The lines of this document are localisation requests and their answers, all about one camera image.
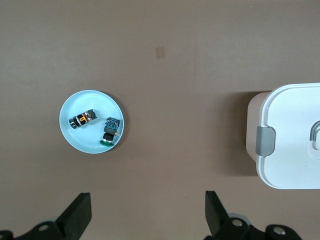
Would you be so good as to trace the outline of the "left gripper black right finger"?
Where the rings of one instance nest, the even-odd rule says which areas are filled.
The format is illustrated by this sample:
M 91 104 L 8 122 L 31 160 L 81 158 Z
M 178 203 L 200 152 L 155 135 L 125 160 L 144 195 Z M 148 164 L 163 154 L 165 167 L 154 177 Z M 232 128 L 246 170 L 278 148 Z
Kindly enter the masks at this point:
M 261 231 L 239 214 L 229 216 L 215 191 L 205 192 L 205 218 L 211 235 L 206 240 L 300 240 L 292 228 L 270 224 Z

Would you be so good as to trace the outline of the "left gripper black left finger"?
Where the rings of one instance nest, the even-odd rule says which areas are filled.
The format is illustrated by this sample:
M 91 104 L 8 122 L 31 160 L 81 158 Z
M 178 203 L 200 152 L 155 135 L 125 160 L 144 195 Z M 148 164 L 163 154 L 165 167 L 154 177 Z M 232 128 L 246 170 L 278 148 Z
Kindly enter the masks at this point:
M 2 230 L 2 240 L 79 240 L 92 219 L 91 194 L 80 193 L 54 221 L 44 221 L 23 235 L 15 237 Z

